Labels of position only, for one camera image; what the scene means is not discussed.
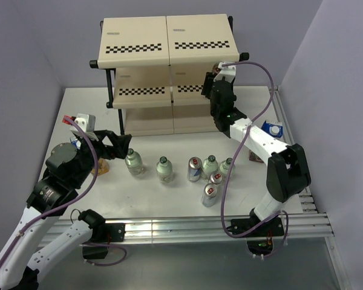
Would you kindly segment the blue silver energy drink can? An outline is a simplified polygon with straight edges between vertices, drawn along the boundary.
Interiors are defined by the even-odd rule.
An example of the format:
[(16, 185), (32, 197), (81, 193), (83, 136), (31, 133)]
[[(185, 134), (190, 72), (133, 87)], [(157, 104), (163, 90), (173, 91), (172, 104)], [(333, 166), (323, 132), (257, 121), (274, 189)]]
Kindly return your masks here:
[(213, 74), (218, 74), (218, 72), (220, 71), (220, 69), (218, 68), (218, 64), (216, 63), (213, 67), (212, 67), (212, 73)]
[(201, 177), (201, 159), (193, 156), (188, 161), (188, 180), (190, 182), (196, 182)]

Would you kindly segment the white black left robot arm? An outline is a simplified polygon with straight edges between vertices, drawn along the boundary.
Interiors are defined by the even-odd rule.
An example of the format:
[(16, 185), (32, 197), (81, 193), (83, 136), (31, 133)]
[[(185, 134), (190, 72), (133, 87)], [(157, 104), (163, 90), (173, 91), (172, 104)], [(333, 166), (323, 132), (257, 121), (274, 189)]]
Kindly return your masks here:
[(46, 161), (43, 178), (35, 185), (11, 238), (0, 252), (0, 289), (37, 289), (45, 276), (69, 253), (86, 242), (106, 242), (105, 219), (94, 210), (81, 212), (78, 220), (47, 246), (39, 244), (65, 213), (63, 204), (73, 201), (94, 160), (127, 156), (131, 135), (118, 136), (97, 130), (91, 152), (84, 138), (80, 148), (60, 143)]

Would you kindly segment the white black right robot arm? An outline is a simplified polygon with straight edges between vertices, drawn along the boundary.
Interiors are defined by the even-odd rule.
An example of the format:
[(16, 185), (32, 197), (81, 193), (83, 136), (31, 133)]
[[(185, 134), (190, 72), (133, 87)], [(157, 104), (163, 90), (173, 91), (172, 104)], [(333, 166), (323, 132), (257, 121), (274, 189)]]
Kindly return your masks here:
[[(174, 133), (147, 130), (156, 119), (172, 121)], [(208, 105), (128, 110), (135, 118), (132, 147), (145, 171), (129, 173), (112, 163), (105, 193), (110, 215), (122, 218), (185, 218), (231, 214), (252, 216), (250, 230), (264, 235), (269, 217), (310, 184), (304, 149), (254, 125), (238, 111), (216, 129)]]

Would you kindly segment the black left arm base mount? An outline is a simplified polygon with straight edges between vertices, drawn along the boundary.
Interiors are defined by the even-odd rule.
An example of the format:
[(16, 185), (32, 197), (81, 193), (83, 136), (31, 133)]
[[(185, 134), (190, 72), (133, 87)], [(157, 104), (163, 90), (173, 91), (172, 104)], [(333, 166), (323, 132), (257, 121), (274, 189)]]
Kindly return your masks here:
[[(88, 243), (102, 243), (111, 245), (112, 243), (123, 242), (125, 238), (125, 224), (124, 223), (106, 223), (100, 226), (92, 234)], [(109, 249), (105, 246), (83, 246), (82, 257), (85, 260), (98, 262), (106, 258)]]

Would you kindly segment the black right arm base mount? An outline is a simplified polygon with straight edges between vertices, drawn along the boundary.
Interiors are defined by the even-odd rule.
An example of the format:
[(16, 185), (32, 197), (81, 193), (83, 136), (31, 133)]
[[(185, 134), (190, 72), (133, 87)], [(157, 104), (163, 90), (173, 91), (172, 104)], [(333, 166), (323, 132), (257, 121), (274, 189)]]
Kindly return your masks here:
[[(231, 225), (226, 229), (233, 235), (243, 234), (256, 224), (257, 220), (251, 217), (231, 219)], [(273, 238), (285, 237), (285, 233), (286, 229), (284, 228), (281, 218), (275, 217), (246, 235), (246, 238), (257, 238), (257, 240), (247, 241), (247, 248), (255, 255), (265, 256), (271, 254), (274, 248)]]

